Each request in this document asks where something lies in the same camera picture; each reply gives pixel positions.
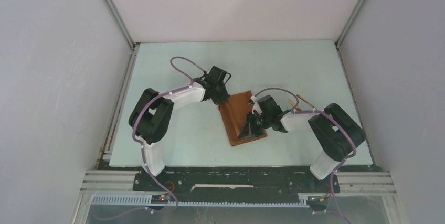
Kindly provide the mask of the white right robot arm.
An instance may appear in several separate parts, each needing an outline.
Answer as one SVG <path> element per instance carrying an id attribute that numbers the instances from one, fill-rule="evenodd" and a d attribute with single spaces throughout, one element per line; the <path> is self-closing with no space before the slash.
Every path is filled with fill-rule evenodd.
<path id="1" fill-rule="evenodd" d="M 263 136 L 266 129 L 290 133 L 311 130 L 322 152 L 310 166 L 305 177 L 306 187 L 319 191 L 326 185 L 326 177 L 338 170 L 347 159 L 357 153 L 357 148 L 366 140 L 364 130 L 336 103 L 322 110 L 282 110 L 270 95 L 248 102 L 252 107 L 246 122 L 238 134 L 239 140 Z"/>

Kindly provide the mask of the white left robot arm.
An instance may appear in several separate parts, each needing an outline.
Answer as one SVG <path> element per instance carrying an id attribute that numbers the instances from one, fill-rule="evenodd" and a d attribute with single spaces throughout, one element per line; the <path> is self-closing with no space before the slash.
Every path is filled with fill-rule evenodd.
<path id="1" fill-rule="evenodd" d="M 215 105 L 228 101 L 226 73 L 212 77 L 205 74 L 183 87 L 158 92 L 152 88 L 143 91 L 129 117 L 133 141 L 140 145 L 142 167 L 148 173 L 145 183 L 152 190 L 161 190 L 166 177 L 161 139 L 166 135 L 174 111 L 187 105 L 211 100 Z"/>

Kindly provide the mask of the orange cloth napkin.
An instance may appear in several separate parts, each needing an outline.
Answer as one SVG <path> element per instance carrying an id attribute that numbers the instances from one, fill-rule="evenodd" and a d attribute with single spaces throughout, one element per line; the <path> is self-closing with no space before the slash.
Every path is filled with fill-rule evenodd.
<path id="1" fill-rule="evenodd" d="M 248 101 L 252 96 L 252 92 L 246 91 L 231 95 L 227 102 L 218 106 L 218 110 L 221 114 L 223 124 L 226 130 L 226 134 L 229 139 L 229 143 L 232 147 L 260 140 L 267 137 L 265 130 L 262 131 L 258 137 L 248 138 L 245 140 L 239 140 L 238 135 L 243 129 L 248 112 L 252 111 L 252 108 L 248 105 Z"/>

